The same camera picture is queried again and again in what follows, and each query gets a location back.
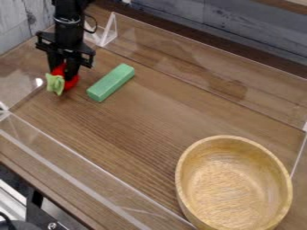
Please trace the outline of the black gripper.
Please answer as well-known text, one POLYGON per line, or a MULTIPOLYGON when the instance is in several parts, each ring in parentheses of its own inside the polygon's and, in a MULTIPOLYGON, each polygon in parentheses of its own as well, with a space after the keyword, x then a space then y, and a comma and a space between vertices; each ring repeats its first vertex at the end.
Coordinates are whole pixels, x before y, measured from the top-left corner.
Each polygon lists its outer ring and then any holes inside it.
POLYGON ((54 70, 66 60, 66 81, 78 75, 80 66, 92 68, 96 51, 84 42, 67 48, 55 41, 51 32, 39 31, 36 37, 36 48, 47 53, 50 69, 54 70))

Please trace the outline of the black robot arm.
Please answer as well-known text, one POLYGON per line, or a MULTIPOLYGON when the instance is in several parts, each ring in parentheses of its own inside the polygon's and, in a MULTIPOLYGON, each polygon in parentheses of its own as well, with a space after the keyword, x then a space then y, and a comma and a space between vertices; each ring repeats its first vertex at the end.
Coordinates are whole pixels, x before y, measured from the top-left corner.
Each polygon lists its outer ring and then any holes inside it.
POLYGON ((64 79, 71 81, 82 66, 92 68, 96 51, 84 42, 84 33, 95 33, 86 28, 86 13, 95 0, 52 0, 54 32, 36 33, 36 48, 47 53, 50 69, 64 67, 64 79))

